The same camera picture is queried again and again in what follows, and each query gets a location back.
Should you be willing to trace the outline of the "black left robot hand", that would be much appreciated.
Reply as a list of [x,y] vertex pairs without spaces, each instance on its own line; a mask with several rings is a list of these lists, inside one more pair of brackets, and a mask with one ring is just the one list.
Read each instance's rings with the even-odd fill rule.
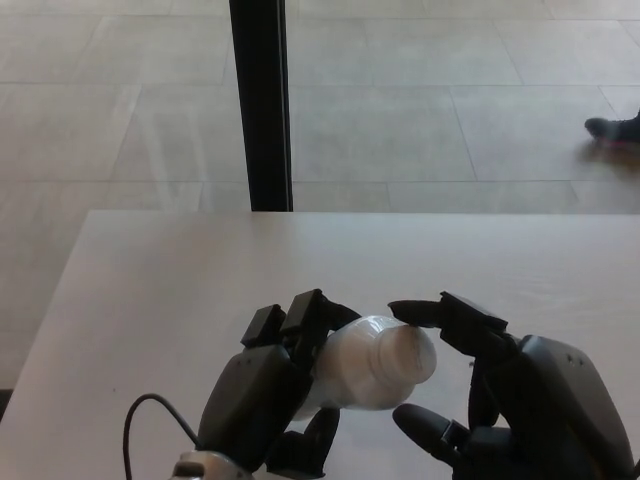
[[319,289],[297,295],[287,310],[277,304],[257,310],[242,351],[228,361],[205,405],[197,450],[221,454],[250,473],[266,467],[290,479],[322,478],[338,408],[320,409],[303,432],[288,426],[307,399],[329,334],[358,317]]

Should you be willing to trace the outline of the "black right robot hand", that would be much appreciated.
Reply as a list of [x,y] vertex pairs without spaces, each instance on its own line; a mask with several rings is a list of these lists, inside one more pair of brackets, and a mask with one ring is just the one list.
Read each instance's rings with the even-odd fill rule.
[[636,479],[629,437],[594,363],[543,336],[517,338],[505,320],[444,292],[390,303],[408,325],[437,328],[473,360],[468,423],[405,403],[400,430],[455,479]]

